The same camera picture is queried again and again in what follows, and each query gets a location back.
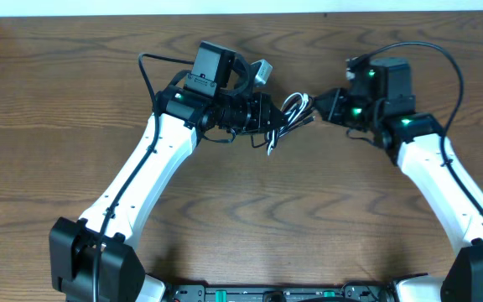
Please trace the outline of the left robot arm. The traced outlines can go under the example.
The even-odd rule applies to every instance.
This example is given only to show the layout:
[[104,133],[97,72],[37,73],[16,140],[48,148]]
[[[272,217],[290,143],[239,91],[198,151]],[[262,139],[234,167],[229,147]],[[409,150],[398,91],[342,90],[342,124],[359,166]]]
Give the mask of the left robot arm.
[[161,91],[127,162],[76,220],[49,233],[52,284],[69,301],[160,301],[167,284],[148,275],[137,249],[148,217],[178,167],[213,128],[230,138],[268,133],[285,115],[262,91],[272,72],[208,41]]

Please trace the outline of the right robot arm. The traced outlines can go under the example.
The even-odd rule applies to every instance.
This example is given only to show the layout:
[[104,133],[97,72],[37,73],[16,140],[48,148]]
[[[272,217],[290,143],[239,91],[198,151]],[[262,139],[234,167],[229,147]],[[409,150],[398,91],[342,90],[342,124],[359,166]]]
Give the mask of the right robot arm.
[[483,192],[429,113],[416,110],[411,69],[403,58],[369,59],[347,71],[350,87],[314,100],[326,121],[372,132],[420,190],[442,225],[455,259],[447,275],[395,279],[382,301],[483,301]]

